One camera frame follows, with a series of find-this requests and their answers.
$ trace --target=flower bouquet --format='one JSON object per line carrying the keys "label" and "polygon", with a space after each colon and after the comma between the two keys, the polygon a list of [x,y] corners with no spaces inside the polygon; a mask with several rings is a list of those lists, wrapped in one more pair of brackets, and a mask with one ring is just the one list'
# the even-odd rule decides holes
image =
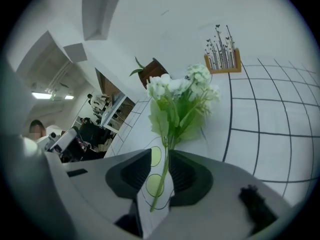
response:
{"label": "flower bouquet", "polygon": [[202,64],[188,68],[185,79],[171,79],[168,74],[150,77],[146,89],[153,100],[150,104],[152,132],[161,136],[165,162],[159,186],[150,211],[160,195],[169,169],[169,150],[181,141],[195,139],[211,113],[211,101],[219,101],[218,86],[210,85],[211,74]]}

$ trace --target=potted plant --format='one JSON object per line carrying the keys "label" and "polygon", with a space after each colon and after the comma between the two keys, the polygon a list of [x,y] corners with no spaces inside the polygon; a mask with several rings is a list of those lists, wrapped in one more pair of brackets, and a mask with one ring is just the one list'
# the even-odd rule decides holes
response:
{"label": "potted plant", "polygon": [[130,76],[137,73],[144,88],[147,88],[147,80],[149,80],[150,77],[161,77],[163,74],[168,74],[165,68],[155,58],[152,58],[152,61],[147,66],[141,65],[137,57],[135,57],[135,61],[139,68],[132,71]]}
{"label": "potted plant", "polygon": [[211,74],[202,64],[188,68],[185,79],[171,79],[168,74],[150,77],[147,93],[153,100],[149,115],[152,132],[161,136],[165,149],[165,162],[157,188],[152,212],[157,203],[166,174],[169,170],[169,150],[174,150],[181,141],[191,140],[199,135],[205,116],[211,113],[211,101],[219,101],[217,86],[210,85]]}

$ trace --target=white desk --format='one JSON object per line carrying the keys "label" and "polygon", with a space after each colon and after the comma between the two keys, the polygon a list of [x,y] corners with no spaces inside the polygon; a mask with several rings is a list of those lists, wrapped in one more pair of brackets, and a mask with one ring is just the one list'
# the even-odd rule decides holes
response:
{"label": "white desk", "polygon": [[118,133],[119,130],[113,128],[112,126],[108,125],[110,120],[112,119],[113,115],[117,112],[118,108],[121,104],[125,101],[126,95],[120,93],[111,107],[108,107],[102,115],[100,126],[109,129],[115,133]]}

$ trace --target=wooden frame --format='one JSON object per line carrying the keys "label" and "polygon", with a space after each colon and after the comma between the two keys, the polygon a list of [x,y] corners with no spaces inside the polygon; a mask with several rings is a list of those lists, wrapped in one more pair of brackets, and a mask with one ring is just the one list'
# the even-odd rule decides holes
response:
{"label": "wooden frame", "polygon": [[241,59],[239,49],[234,49],[236,67],[235,68],[225,68],[225,69],[211,69],[210,60],[207,54],[204,55],[205,65],[210,71],[210,74],[219,74],[219,73],[239,73],[241,72]]}

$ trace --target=desk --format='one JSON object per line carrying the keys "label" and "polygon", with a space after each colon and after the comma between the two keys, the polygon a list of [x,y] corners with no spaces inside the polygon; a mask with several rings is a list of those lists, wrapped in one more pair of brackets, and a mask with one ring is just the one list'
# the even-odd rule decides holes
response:
{"label": "desk", "polygon": [[102,115],[100,126],[107,128],[115,133],[118,133],[118,130],[108,125],[110,120],[112,119],[113,115],[117,112],[118,108],[121,104],[125,101],[126,95],[120,93],[118,97],[112,102],[112,106],[108,107]]}

